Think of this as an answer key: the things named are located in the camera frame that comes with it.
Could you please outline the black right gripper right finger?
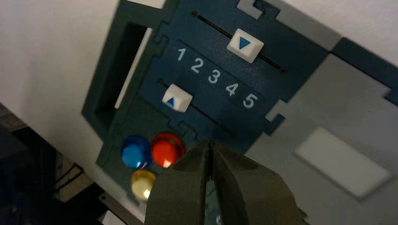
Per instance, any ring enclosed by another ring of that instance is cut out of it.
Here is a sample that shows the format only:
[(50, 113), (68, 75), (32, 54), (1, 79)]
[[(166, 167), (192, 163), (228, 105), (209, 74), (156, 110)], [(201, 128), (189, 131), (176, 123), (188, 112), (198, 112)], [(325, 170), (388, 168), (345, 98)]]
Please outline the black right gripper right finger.
[(224, 225), (300, 225), (293, 193), (273, 170), (229, 150), (212, 146), (212, 179)]

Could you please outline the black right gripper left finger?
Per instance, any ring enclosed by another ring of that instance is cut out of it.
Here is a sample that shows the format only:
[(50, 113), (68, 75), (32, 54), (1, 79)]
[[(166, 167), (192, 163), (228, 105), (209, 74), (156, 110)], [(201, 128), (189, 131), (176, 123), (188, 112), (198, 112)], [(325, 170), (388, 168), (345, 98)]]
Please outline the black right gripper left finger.
[(210, 153), (210, 143), (202, 142), (157, 176), (144, 224), (204, 224)]

